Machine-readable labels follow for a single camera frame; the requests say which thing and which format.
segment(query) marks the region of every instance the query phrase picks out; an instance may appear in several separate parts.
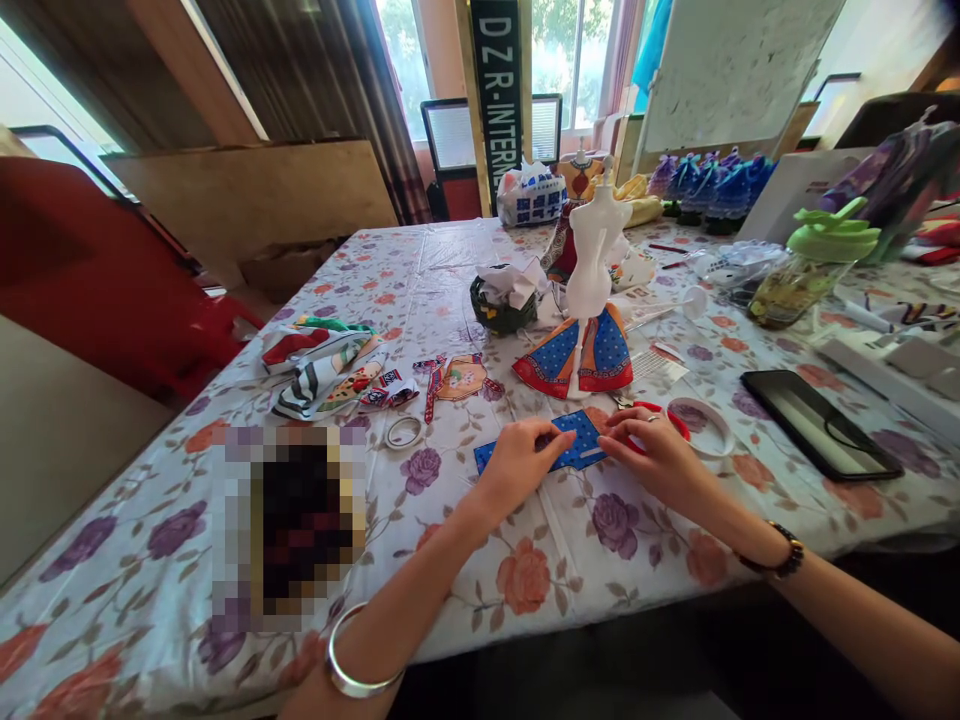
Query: floor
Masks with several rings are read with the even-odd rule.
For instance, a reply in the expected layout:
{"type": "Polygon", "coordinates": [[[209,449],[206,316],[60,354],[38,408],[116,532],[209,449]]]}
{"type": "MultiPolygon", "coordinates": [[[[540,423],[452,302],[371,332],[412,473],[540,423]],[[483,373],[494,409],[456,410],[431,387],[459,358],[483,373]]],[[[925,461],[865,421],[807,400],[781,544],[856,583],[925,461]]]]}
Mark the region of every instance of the floor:
{"type": "MultiPolygon", "coordinates": [[[[960,549],[838,564],[960,638],[960,549]]],[[[898,717],[763,584],[407,672],[392,720],[898,717]]]]}

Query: smartphone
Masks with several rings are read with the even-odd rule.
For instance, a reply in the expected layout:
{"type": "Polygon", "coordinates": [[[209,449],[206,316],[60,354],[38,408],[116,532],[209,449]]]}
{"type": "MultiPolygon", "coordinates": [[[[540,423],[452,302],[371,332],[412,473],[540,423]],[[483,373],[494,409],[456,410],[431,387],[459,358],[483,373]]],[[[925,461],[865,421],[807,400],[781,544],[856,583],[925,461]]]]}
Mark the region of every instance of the smartphone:
{"type": "Polygon", "coordinates": [[[903,466],[895,457],[795,372],[746,372],[740,381],[830,480],[862,482],[903,475],[903,466]]]}

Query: white mannequin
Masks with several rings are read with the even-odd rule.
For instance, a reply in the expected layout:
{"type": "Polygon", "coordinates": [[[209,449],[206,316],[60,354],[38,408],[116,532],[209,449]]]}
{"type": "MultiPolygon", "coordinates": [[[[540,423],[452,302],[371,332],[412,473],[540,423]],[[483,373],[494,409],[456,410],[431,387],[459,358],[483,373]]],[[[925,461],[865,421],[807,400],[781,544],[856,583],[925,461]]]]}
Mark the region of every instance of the white mannequin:
{"type": "Polygon", "coordinates": [[[579,375],[586,321],[600,315],[610,298],[607,254],[623,232],[623,226],[630,220],[632,212],[629,205],[613,197],[613,185],[610,184],[613,158],[609,155],[604,158],[603,167],[603,183],[597,186],[593,200],[570,213],[577,265],[567,283],[567,306],[570,317],[580,321],[577,346],[573,351],[573,373],[567,392],[567,398],[572,400],[590,395],[580,389],[579,375]]]}

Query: beaded bracelet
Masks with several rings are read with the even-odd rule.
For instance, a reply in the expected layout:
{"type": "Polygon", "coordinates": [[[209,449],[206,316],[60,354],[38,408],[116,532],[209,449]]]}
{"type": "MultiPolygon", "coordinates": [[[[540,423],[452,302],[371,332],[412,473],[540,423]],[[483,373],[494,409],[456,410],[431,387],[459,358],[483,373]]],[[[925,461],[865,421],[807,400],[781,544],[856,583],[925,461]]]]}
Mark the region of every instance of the beaded bracelet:
{"type": "Polygon", "coordinates": [[[797,536],[780,523],[774,522],[773,520],[767,520],[767,522],[790,541],[790,556],[780,565],[772,568],[764,567],[759,563],[755,563],[753,560],[748,560],[739,553],[737,553],[737,559],[744,567],[753,570],[755,573],[760,573],[774,580],[783,580],[800,569],[800,565],[803,563],[803,543],[797,540],[797,536]]]}

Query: curtain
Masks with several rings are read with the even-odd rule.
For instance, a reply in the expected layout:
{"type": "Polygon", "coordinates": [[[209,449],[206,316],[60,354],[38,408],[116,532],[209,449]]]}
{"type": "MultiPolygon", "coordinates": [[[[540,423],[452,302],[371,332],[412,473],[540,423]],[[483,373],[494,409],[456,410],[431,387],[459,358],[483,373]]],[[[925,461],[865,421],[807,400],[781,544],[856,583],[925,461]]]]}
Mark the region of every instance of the curtain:
{"type": "Polygon", "coordinates": [[[197,0],[271,140],[366,138],[401,223],[429,222],[373,3],[197,0]]]}
{"type": "Polygon", "coordinates": [[[640,22],[637,13],[641,12],[643,6],[640,0],[620,0],[618,3],[607,46],[603,92],[600,95],[600,117],[616,115],[623,109],[620,104],[623,89],[628,84],[629,73],[633,68],[634,59],[630,56],[630,47],[634,23],[640,22]]]}
{"type": "Polygon", "coordinates": [[[0,17],[127,152],[216,145],[125,0],[3,0],[0,17]]]}

